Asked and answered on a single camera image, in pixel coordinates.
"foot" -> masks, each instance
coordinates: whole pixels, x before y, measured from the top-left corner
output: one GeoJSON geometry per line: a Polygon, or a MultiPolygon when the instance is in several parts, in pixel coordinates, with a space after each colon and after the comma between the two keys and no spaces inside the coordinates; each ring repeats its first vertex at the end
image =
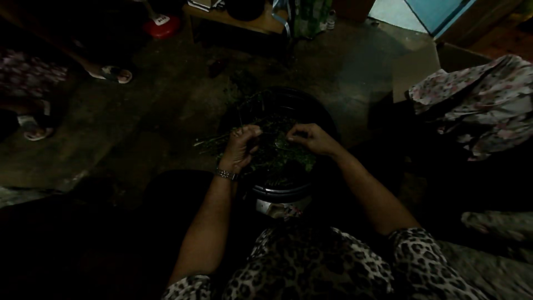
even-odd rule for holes
{"type": "MultiPolygon", "coordinates": [[[[104,67],[104,65],[99,65],[99,64],[94,64],[92,62],[88,62],[82,65],[82,67],[89,73],[99,75],[100,70],[102,69],[102,67],[104,67]]],[[[128,81],[131,77],[132,77],[132,73],[130,71],[121,70],[120,74],[117,76],[117,79],[119,81],[128,81]]]]}
{"type": "Polygon", "coordinates": [[[27,114],[19,115],[19,123],[24,129],[24,136],[31,139],[41,139],[49,135],[48,129],[35,121],[36,115],[44,115],[44,104],[41,100],[32,100],[33,105],[27,114]]]}

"leopard print sleeve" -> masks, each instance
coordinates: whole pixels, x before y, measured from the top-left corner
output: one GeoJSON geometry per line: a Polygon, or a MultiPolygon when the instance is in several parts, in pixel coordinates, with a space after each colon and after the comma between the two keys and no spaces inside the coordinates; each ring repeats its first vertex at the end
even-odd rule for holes
{"type": "Polygon", "coordinates": [[[169,286],[161,300],[210,300],[211,280],[205,275],[185,277],[169,286]]]}
{"type": "Polygon", "coordinates": [[[450,266],[426,230],[397,230],[389,239],[394,246],[392,268],[397,292],[409,299],[487,299],[450,266]]]}

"black pot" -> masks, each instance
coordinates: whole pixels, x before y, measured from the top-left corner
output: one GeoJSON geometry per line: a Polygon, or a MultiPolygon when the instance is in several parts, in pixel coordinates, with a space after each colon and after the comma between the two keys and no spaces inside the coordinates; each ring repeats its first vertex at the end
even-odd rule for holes
{"type": "Polygon", "coordinates": [[[240,21],[252,21],[263,13],[264,0],[225,0],[228,14],[240,21]]]}
{"type": "MultiPolygon", "coordinates": [[[[236,109],[228,110],[220,122],[219,133],[239,127],[241,125],[240,119],[242,119],[243,124],[247,124],[253,122],[256,117],[275,112],[300,120],[302,123],[316,123],[330,136],[338,140],[337,128],[333,119],[315,97],[299,90],[279,86],[271,87],[269,90],[272,92],[272,97],[264,98],[264,108],[241,111],[240,116],[236,109]]],[[[247,176],[243,183],[248,186],[252,197],[272,203],[293,202],[309,195],[313,171],[321,162],[322,160],[317,160],[309,174],[305,174],[290,186],[265,186],[261,176],[255,177],[254,174],[247,176]]]]}

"wooden table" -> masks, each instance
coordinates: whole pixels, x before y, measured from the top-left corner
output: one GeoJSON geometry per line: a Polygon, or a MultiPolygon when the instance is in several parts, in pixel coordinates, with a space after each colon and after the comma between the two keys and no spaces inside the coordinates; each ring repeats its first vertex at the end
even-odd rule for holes
{"type": "MultiPolygon", "coordinates": [[[[211,11],[206,12],[201,9],[192,7],[187,3],[184,4],[182,10],[185,13],[185,21],[189,24],[191,28],[193,41],[195,41],[196,35],[195,29],[193,27],[194,23],[192,21],[192,17],[216,21],[264,34],[282,34],[283,29],[285,28],[285,26],[283,26],[281,22],[277,21],[272,17],[272,5],[268,3],[268,1],[265,1],[265,9],[263,11],[263,14],[260,15],[259,18],[248,22],[239,21],[232,18],[226,10],[218,11],[216,9],[212,9],[211,11]]],[[[288,14],[284,10],[280,10],[277,15],[284,18],[285,20],[288,19],[288,14]]]]}

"watch strap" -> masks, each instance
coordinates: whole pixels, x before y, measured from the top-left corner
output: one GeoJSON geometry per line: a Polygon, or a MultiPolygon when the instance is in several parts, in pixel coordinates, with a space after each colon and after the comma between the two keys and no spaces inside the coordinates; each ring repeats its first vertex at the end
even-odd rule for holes
{"type": "Polygon", "coordinates": [[[231,173],[231,172],[228,172],[228,171],[220,170],[219,168],[216,168],[215,174],[220,176],[220,177],[227,178],[227,179],[229,179],[231,181],[236,181],[239,178],[239,174],[235,174],[235,173],[231,173]]]}

